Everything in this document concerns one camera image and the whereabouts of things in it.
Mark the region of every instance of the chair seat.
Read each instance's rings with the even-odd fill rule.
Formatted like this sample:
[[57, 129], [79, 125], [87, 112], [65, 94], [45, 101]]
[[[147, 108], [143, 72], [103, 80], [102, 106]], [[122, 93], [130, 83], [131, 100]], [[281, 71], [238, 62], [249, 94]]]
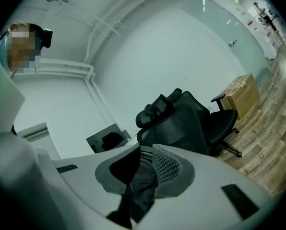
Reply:
[[215, 145], [228, 136], [237, 119], [236, 110], [211, 113], [204, 122], [203, 133], [208, 145]]

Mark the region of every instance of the black pants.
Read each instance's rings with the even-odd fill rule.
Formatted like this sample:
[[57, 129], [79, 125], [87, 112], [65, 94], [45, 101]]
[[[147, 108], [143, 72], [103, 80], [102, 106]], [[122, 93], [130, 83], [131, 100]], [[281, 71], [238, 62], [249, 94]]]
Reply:
[[269, 17], [268, 15], [266, 15], [266, 16], [264, 17], [264, 19], [272, 26], [272, 29], [276, 32], [276, 27], [273, 25], [273, 23], [272, 23], [270, 17]]

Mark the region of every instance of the black office chair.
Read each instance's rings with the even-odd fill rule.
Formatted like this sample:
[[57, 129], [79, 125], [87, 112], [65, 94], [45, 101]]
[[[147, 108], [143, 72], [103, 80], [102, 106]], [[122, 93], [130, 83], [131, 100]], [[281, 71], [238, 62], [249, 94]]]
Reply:
[[187, 103], [174, 107], [161, 94], [137, 115], [136, 124], [142, 129], [137, 135], [140, 145], [162, 144], [208, 155], [199, 117]]
[[210, 113], [209, 110], [199, 103], [189, 91], [185, 91], [178, 96], [174, 101], [174, 107], [176, 108], [184, 103], [187, 103], [192, 107], [199, 117], [205, 141], [212, 147], [212, 151], [215, 151], [216, 147], [221, 144], [240, 158], [242, 157], [242, 152], [223, 141], [232, 132], [239, 133], [239, 130], [234, 127], [237, 119], [237, 111], [223, 109], [220, 100], [224, 97], [225, 94], [221, 94], [211, 100], [211, 102], [217, 102], [220, 109], [219, 112]]

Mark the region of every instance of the chair base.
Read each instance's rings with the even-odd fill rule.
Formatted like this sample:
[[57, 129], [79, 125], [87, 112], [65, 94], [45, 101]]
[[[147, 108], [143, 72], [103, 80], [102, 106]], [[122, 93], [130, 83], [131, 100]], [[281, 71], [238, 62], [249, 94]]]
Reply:
[[226, 147], [229, 151], [232, 151], [233, 153], [235, 153], [237, 158], [241, 158], [242, 157], [242, 152], [240, 152], [238, 149], [234, 148], [233, 146], [229, 145], [225, 141], [221, 141], [220, 144], [222, 146]]

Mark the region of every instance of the frosted glass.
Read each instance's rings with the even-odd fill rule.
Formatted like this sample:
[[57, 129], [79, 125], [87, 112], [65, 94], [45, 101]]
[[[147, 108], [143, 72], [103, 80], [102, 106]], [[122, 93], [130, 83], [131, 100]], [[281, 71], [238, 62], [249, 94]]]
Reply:
[[259, 83], [269, 71], [269, 64], [255, 38], [234, 15], [219, 4], [211, 0], [204, 0], [204, 3], [205, 6], [203, 0], [191, 0], [182, 9], [214, 31], [227, 47], [231, 41], [237, 40], [234, 46], [229, 47], [230, 50], [246, 73], [252, 73]]

